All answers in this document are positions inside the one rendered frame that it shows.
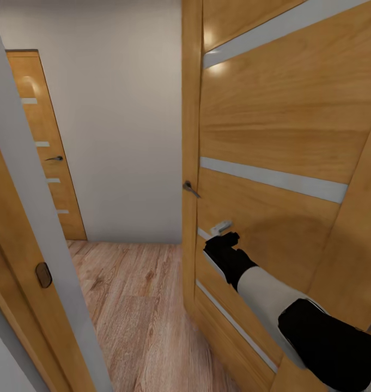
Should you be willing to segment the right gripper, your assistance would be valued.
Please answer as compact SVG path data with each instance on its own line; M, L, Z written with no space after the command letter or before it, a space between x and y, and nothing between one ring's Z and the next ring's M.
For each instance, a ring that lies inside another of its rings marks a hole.
M224 240L227 241L227 243L229 244L230 247L233 247L233 246L235 246L236 244L238 244L239 236L238 236L238 234L237 234L236 232L234 232L234 233L229 232L229 233L227 233L226 235L221 236L221 237L222 237Z

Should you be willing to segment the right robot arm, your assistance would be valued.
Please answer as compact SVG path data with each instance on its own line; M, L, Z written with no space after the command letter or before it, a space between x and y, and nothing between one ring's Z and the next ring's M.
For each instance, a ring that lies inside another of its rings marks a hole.
M204 256L283 353L329 392L371 392L371 335L329 316L312 298L256 266L243 250L234 250L238 234L221 235L231 226L225 220L210 229L213 238L206 241Z

